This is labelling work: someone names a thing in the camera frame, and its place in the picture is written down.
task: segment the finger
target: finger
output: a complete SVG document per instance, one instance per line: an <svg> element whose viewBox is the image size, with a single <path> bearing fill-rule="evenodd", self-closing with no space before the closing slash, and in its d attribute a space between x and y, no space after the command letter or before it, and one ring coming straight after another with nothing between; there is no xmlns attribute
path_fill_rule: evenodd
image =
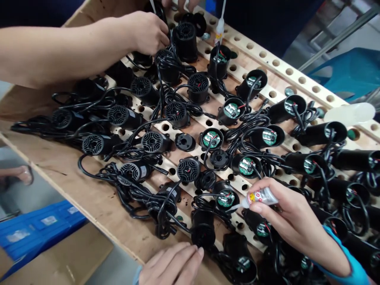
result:
<svg viewBox="0 0 380 285"><path fill-rule="evenodd" d="M190 258L187 264L183 267L183 270L178 277L175 285L192 284L197 276L199 266L202 263L202 259L205 252L202 247L198 249L196 253Z"/></svg>
<svg viewBox="0 0 380 285"><path fill-rule="evenodd" d="M177 252L183 250L185 247L188 247L190 243L188 242L182 242L177 243L176 245L168 248L165 253L162 255L162 257L159 259L159 261L156 263L156 266L152 269L152 273L154 271L155 276L160 276L169 263L173 260L173 257L177 254Z"/></svg>
<svg viewBox="0 0 380 285"><path fill-rule="evenodd" d="M170 45L170 40L169 38L167 37L167 35L165 35L163 32L160 33L160 41L161 43L167 47L168 45Z"/></svg>
<svg viewBox="0 0 380 285"><path fill-rule="evenodd" d="M199 3L199 0L190 0L189 5L188 5L188 9L190 13L194 11L194 8L198 5L198 3Z"/></svg>
<svg viewBox="0 0 380 285"><path fill-rule="evenodd" d="M196 245L192 245L177 252L175 257L167 267L170 270L165 270L163 274L160 276L162 280L165 280L167 284L173 284L174 280L181 272L183 266L188 262L188 260L194 255L194 253L197 250L198 247Z"/></svg>
<svg viewBox="0 0 380 285"><path fill-rule="evenodd" d="M185 9L184 9L185 1L186 0L178 0L178 10L182 13L185 12Z"/></svg>
<svg viewBox="0 0 380 285"><path fill-rule="evenodd" d="M248 193L259 191L261 189L264 189L265 187L269 187L270 191L273 193L273 195L277 198L278 201L287 199L289 196L289 192L292 192L292 190L286 188L273 178L264 178L253 184L251 188L249 188Z"/></svg>
<svg viewBox="0 0 380 285"><path fill-rule="evenodd" d="M145 267L146 268L152 268L156 263L157 261L163 256L163 254L165 253L165 250L162 249L160 250L155 256L153 256L146 264L145 264Z"/></svg>
<svg viewBox="0 0 380 285"><path fill-rule="evenodd" d="M267 219L268 222L272 224L272 226L281 234L286 230L292 229L293 227L289 224L287 220L281 217L278 213L276 213L271 207L256 202L253 203L249 209L260 214L263 218Z"/></svg>
<svg viewBox="0 0 380 285"><path fill-rule="evenodd" d="M165 24L165 22L163 20L161 20L160 18L158 19L158 26L160 27L160 30L164 34L168 34L169 33L169 28L168 28L167 24Z"/></svg>
<svg viewBox="0 0 380 285"><path fill-rule="evenodd" d="M170 7L172 2L172 0L162 0L162 6L165 8Z"/></svg>

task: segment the label on crate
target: label on crate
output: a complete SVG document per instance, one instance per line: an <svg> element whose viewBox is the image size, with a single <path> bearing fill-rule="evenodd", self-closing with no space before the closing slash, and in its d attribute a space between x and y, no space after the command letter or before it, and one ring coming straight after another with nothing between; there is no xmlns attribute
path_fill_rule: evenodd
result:
<svg viewBox="0 0 380 285"><path fill-rule="evenodd" d="M136 117L136 115L135 115L135 113L134 113L133 111L131 111L131 110L129 110L129 109L127 109L127 110L128 110L129 115L130 115L131 117L133 117L133 118Z"/></svg>
<svg viewBox="0 0 380 285"><path fill-rule="evenodd" d="M7 240L11 243L18 242L23 238L30 236L30 232L27 229L21 229L15 231L13 234L6 236Z"/></svg>
<svg viewBox="0 0 380 285"><path fill-rule="evenodd" d="M67 211L70 213L70 215L78 212L78 209L74 206L72 206L71 208L67 209Z"/></svg>
<svg viewBox="0 0 380 285"><path fill-rule="evenodd" d="M42 219L41 222L43 222L45 226L50 226L54 224L55 222L58 222L58 220L54 216L49 216L45 219Z"/></svg>
<svg viewBox="0 0 380 285"><path fill-rule="evenodd" d="M140 167L140 170L141 170L141 177L145 177L145 175L146 175L146 167L142 166L142 167Z"/></svg>

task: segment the glue bottle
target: glue bottle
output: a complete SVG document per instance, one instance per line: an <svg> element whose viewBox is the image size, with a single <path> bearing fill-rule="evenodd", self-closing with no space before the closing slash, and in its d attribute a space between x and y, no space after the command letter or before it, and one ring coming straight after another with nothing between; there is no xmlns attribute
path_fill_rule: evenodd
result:
<svg viewBox="0 0 380 285"><path fill-rule="evenodd" d="M224 33L224 9L226 8L226 0L223 2L223 9L222 9L222 17L219 19L218 25L217 25L217 32L215 35L215 44L216 46L218 42L222 44L223 41L223 33Z"/></svg>
<svg viewBox="0 0 380 285"><path fill-rule="evenodd" d="M265 187L259 191L249 193L239 205L231 207L228 211L233 211L239 207L249 209L249 206L254 202L261 202L268 206L278 204L278 200L270 191L269 187Z"/></svg>

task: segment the blue plastic stool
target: blue plastic stool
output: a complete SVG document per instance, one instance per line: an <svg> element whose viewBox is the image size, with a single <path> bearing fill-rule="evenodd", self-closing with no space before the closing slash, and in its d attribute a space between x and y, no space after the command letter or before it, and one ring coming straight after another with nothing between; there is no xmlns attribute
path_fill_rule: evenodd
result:
<svg viewBox="0 0 380 285"><path fill-rule="evenodd" d="M331 77L313 75L325 67L332 67ZM380 87L380 51L353 48L320 65L308 76L333 93L354 93L345 99L353 101Z"/></svg>

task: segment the cardboard box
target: cardboard box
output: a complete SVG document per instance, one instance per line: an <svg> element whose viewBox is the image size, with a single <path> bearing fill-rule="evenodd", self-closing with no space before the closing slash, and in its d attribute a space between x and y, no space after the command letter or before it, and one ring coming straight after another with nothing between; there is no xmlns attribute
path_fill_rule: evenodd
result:
<svg viewBox="0 0 380 285"><path fill-rule="evenodd" d="M89 223L40 254L0 285L85 284L112 249L112 243ZM8 256L1 254L0 251L0 263L3 267Z"/></svg>
<svg viewBox="0 0 380 285"><path fill-rule="evenodd" d="M13 260L7 253L0 247L0 279L8 272L13 266Z"/></svg>

